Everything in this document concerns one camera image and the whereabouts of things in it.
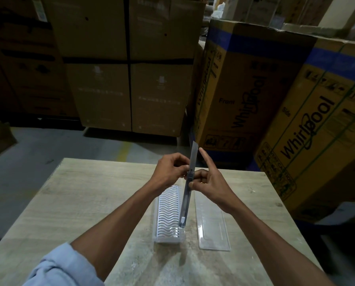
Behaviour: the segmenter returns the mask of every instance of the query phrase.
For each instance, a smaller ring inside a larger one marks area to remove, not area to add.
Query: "forearm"
[[[156,187],[150,182],[146,183],[126,202],[71,243],[74,250],[94,266],[102,281],[113,269],[134,228],[156,197]]]
[[[322,270],[257,218],[241,201],[232,216],[274,285],[334,285]]]

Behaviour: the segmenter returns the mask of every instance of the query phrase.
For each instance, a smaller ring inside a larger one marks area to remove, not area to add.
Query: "hand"
[[[166,188],[172,186],[178,178],[183,178],[189,171],[189,158],[181,153],[166,154],[156,165],[150,183],[156,187],[159,196]]]
[[[203,148],[199,148],[199,151],[209,170],[200,169],[195,171],[194,180],[189,183],[189,187],[192,190],[202,192],[224,212],[231,214],[233,209],[242,205],[241,200],[229,187],[207,152]]]

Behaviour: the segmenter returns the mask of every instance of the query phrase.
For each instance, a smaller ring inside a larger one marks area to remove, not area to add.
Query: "warehouse floor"
[[[157,163],[163,154],[190,155],[187,138],[99,129],[12,128],[18,144],[0,155],[0,237],[64,157]],[[337,285],[355,286],[355,237],[323,235],[310,243]]]

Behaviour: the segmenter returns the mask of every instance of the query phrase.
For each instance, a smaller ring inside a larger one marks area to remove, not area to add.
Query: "rolled-up sleeve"
[[[45,255],[23,286],[104,286],[93,265],[68,243]]]

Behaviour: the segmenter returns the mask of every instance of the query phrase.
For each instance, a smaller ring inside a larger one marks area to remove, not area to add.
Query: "table surface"
[[[74,240],[121,205],[154,169],[151,164],[65,158],[1,240],[0,285],[21,285],[42,256]],[[265,173],[220,171],[260,219],[319,266]],[[162,245],[152,242],[155,205],[151,203],[105,284],[272,285],[245,235],[226,213],[232,250],[198,248],[194,205],[193,194],[186,241]]]

